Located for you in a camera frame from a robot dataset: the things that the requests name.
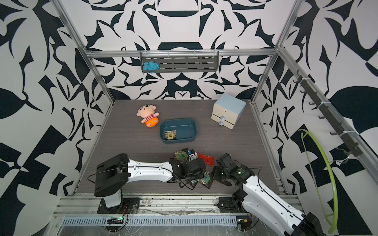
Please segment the green label tea bag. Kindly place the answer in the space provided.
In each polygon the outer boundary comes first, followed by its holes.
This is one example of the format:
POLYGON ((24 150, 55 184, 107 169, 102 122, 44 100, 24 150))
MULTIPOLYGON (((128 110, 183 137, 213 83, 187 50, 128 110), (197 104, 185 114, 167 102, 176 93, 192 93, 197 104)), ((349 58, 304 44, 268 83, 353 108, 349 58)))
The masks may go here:
POLYGON ((188 154, 184 150, 179 150, 179 151, 174 152, 174 158, 176 160, 187 160, 188 154))

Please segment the small red tea bag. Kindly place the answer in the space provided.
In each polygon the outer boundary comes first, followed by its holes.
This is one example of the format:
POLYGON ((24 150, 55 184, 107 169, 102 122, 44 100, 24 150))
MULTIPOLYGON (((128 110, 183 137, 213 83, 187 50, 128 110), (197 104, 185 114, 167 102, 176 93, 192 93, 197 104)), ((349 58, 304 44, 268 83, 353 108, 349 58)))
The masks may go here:
POLYGON ((197 157, 200 158, 200 159, 202 159, 206 165, 209 165, 209 166, 213 166, 214 165, 215 158, 212 157, 212 156, 208 156, 208 155, 204 155, 204 154, 198 153, 197 157))

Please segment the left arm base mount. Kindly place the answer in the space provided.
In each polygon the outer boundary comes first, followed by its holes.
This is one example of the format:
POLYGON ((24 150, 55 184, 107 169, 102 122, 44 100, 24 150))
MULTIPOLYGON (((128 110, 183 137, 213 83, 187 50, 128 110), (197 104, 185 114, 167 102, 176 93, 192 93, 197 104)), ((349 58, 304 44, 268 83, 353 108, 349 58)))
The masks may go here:
POLYGON ((105 200, 102 198, 97 209, 97 214, 121 214, 126 212, 127 214, 135 213, 139 210, 140 198, 123 198, 121 204, 118 206, 107 207, 105 200))

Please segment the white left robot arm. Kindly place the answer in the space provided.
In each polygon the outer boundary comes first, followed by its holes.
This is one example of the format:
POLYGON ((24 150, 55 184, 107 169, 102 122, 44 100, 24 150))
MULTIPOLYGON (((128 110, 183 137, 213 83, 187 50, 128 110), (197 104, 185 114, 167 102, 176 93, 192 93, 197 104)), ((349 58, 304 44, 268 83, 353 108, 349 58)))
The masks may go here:
POLYGON ((206 164, 200 158, 149 163, 129 159, 126 153, 121 153, 96 167, 94 195, 101 198, 102 207, 113 211, 124 204, 122 187, 126 183, 158 181, 193 189, 189 183, 203 178, 205 171, 206 164))

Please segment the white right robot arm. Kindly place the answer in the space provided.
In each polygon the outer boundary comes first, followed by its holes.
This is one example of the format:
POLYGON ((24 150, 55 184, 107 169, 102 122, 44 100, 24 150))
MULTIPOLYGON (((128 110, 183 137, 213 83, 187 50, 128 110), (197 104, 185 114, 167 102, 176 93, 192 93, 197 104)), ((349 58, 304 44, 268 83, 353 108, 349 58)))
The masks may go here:
POLYGON ((319 219, 312 213, 305 214, 260 180, 251 168, 237 164, 229 154, 216 159, 215 176, 219 182, 238 187, 230 197, 220 197, 217 207, 223 212, 247 212, 281 236, 323 236, 319 219))

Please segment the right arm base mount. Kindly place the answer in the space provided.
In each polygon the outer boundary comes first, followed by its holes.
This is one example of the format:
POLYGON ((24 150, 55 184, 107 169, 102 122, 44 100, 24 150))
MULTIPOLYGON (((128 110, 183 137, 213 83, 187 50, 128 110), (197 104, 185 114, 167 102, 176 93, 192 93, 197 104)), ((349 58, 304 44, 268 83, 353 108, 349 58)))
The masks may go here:
POLYGON ((216 207, 221 213, 247 213, 242 206, 244 199, 238 199, 235 196, 220 197, 216 207))

